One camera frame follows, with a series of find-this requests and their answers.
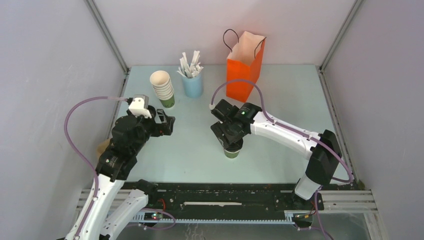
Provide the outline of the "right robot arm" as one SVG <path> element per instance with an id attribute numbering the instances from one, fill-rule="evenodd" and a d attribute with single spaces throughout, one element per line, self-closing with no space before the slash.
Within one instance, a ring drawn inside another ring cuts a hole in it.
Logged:
<path id="1" fill-rule="evenodd" d="M 332 180 L 342 156 L 332 131 L 318 133 L 299 128 L 248 102 L 237 107 L 221 99 L 218 104 L 210 104 L 209 108 L 218 120 L 210 128 L 228 158 L 238 156 L 245 136 L 256 135 L 288 147 L 308 160 L 305 173 L 290 196 L 295 208 L 308 206 L 315 192 Z"/>

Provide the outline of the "green paper coffee cup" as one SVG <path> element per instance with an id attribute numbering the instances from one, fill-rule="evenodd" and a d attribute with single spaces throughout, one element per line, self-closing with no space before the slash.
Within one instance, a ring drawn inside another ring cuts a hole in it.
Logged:
<path id="1" fill-rule="evenodd" d="M 239 149 L 235 149 L 235 148 L 225 148 L 223 151 L 224 151 L 224 155 L 225 155 L 227 158 L 229 158 L 229 159 L 234 159 L 234 158 L 236 158 L 236 157 L 239 155 L 239 153 L 240 153 L 241 149 L 240 149 L 240 148 L 239 148 Z"/>

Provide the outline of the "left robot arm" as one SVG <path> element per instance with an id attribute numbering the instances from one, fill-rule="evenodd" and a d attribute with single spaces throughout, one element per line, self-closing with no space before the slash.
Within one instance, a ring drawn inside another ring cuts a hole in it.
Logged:
<path id="1" fill-rule="evenodd" d="M 105 151 L 95 168 L 95 180 L 88 199 L 66 240 L 114 240 L 142 209 L 158 202 L 157 186 L 139 180 L 120 206 L 109 215 L 112 203 L 137 163 L 137 155 L 151 137 L 170 136 L 175 117 L 163 109 L 146 108 L 149 117 L 127 115 L 115 122 Z"/>

